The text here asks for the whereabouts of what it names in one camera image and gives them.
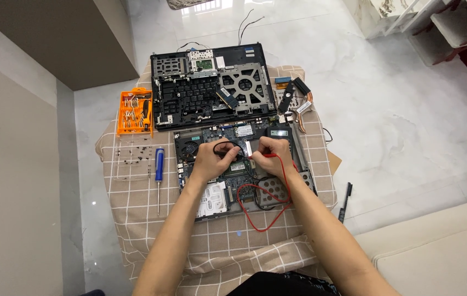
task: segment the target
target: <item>white sofa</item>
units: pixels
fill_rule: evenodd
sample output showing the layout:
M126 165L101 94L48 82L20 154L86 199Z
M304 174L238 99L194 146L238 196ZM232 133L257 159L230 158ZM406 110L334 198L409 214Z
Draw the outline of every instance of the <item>white sofa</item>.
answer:
M467 204L355 239L402 295L467 295Z

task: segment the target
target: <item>digital multimeter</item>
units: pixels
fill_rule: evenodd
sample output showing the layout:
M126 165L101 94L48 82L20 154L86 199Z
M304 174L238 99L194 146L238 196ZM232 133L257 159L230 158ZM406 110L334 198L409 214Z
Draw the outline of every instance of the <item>digital multimeter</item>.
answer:
M268 138L286 139L289 143L290 152L293 152L294 138L292 136L292 128L289 126L269 126L266 130Z

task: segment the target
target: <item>beige checkered cloth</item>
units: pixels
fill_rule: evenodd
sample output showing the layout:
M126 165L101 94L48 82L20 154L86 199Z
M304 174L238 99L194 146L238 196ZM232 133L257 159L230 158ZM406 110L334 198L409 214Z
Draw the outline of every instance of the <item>beige checkered cloth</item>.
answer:
M298 66L268 67L272 86L275 77L304 79ZM151 89L151 68L148 66L137 86ZM326 153L325 138L317 112L303 116L308 133L301 136L319 198L332 208L337 202ZM96 144L96 152L104 163L105 187L122 260L130 280L137 279L145 257L164 219L179 197L179 181L172 132L156 132L154 137L141 136L138 142L115 137L112 121ZM157 184L154 181L154 151L165 148L164 180L160 190L160 215L157 215ZM143 157L132 165L122 164L121 157ZM283 206L271 211L251 212L254 224L265 228ZM316 256L303 233L294 206L267 232L252 229L244 213L195 224L188 260L177 289L177 295L228 294L258 271L283 273L299 269L300 273L328 279L317 264Z

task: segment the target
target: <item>forearm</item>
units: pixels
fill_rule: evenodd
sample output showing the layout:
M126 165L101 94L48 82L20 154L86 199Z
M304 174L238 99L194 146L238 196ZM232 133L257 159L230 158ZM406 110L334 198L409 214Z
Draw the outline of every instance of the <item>forearm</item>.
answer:
M324 270L343 294L396 293L374 268L346 227L306 186L290 177L294 205L303 228Z
M173 295L188 255L205 182L190 178L164 221L140 272L133 296Z

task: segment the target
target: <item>orange screwdriver set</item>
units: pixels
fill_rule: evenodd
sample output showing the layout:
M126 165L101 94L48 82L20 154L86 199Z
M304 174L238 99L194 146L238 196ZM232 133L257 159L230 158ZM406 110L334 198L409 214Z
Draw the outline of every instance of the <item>orange screwdriver set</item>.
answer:
M136 87L120 93L117 135L150 133L153 137L153 91Z

